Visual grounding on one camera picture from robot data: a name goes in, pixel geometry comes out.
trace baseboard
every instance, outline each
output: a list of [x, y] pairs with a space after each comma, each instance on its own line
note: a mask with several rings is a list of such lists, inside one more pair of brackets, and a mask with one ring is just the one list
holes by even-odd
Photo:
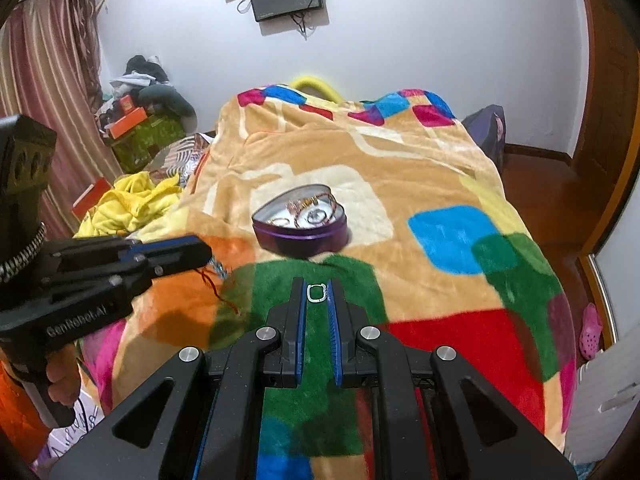
[[582, 275], [585, 289], [590, 293], [593, 304], [596, 306], [602, 320], [602, 338], [604, 339], [604, 349], [606, 350], [616, 342], [616, 338], [613, 335], [613, 320], [611, 319], [610, 309], [607, 307], [604, 291], [600, 286], [598, 271], [593, 268], [591, 258], [584, 255], [578, 257], [578, 270]]
[[565, 152], [555, 152], [554, 150], [546, 150], [545, 148], [534, 148], [533, 146], [523, 146], [522, 144], [505, 144], [504, 152], [513, 155], [538, 156], [540, 158], [551, 158], [552, 160], [560, 160], [566, 165], [571, 165], [571, 156]]

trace orange box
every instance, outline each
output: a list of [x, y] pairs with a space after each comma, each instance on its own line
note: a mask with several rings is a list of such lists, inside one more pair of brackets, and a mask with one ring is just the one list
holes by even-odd
[[146, 112], [144, 108], [136, 108], [132, 112], [125, 115], [123, 118], [111, 123], [107, 126], [109, 133], [113, 139], [126, 134], [134, 126], [137, 126], [146, 119]]
[[89, 211], [94, 205], [100, 202], [102, 196], [111, 189], [110, 184], [106, 181], [104, 177], [100, 177], [95, 181], [94, 184], [91, 184], [80, 198], [74, 202], [74, 205], [71, 209], [71, 212], [78, 218], [82, 220], [86, 212]]

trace patterned fabric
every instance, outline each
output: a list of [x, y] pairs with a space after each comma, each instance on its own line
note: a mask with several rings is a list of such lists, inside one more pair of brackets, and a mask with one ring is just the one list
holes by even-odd
[[[350, 243], [311, 261], [262, 250], [251, 214], [312, 183], [344, 205]], [[178, 206], [140, 237], [200, 235], [230, 269], [222, 300], [196, 272], [157, 280], [111, 332], [108, 366], [92, 364], [111, 372], [103, 399], [117, 404], [183, 346], [222, 348], [259, 327], [294, 276], [339, 278], [372, 323], [417, 348], [453, 346], [563, 446], [575, 384], [566, 298], [495, 166], [439, 97], [336, 105], [284, 86], [244, 92], [223, 107]], [[326, 306], [310, 305], [302, 384], [265, 396], [258, 478], [368, 477], [366, 397], [335, 387], [329, 355]]]
[[146, 166], [145, 171], [149, 172], [156, 184], [170, 176], [180, 174], [180, 185], [184, 187], [208, 147], [209, 142], [200, 134], [177, 140], [161, 150]]

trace wooden floor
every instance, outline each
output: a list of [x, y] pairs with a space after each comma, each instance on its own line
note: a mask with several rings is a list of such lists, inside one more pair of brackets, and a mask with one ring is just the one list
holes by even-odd
[[[588, 190], [560, 160], [506, 155], [502, 174], [507, 200], [518, 210], [533, 239], [558, 275], [574, 318], [576, 338], [590, 301], [576, 258], [600, 219]], [[583, 364], [578, 352], [578, 366]]]

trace red string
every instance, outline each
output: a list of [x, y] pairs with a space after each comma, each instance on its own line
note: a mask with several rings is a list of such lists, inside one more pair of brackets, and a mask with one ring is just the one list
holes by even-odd
[[236, 316], [240, 316], [240, 311], [238, 310], [238, 308], [231, 301], [227, 301], [224, 298], [220, 297], [220, 295], [218, 294], [218, 288], [216, 287], [216, 284], [213, 283], [213, 280], [209, 276], [207, 276], [208, 269], [195, 269], [195, 270], [200, 275], [200, 277], [202, 278], [202, 281], [204, 282], [204, 284], [205, 285], [209, 285], [213, 289], [213, 293], [216, 295], [216, 298], [218, 298], [222, 303], [225, 303], [226, 305], [231, 307], [231, 310], [234, 311]]

